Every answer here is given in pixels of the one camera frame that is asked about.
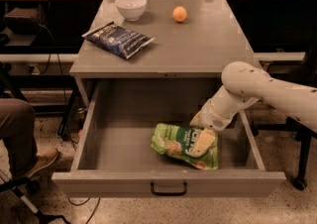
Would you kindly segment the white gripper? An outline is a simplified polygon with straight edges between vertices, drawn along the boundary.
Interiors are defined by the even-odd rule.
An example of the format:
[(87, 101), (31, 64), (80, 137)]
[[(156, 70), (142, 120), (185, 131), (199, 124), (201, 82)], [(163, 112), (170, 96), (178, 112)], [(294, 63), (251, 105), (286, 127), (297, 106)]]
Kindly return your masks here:
[[(223, 131), (232, 122), (238, 112), (233, 101), (210, 98), (191, 119), (189, 125), (194, 128), (212, 128), (214, 131)], [(216, 139), (213, 130), (200, 131), (190, 148), (190, 154), (199, 158), (203, 156)]]

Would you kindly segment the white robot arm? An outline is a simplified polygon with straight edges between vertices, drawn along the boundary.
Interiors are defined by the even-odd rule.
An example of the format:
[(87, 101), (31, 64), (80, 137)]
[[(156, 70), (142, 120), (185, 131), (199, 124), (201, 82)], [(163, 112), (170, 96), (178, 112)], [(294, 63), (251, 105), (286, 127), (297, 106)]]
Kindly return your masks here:
[(317, 132), (317, 89), (271, 77), (242, 61), (225, 66), (222, 86), (190, 121), (191, 127), (221, 132), (240, 111), (263, 101), (301, 125)]

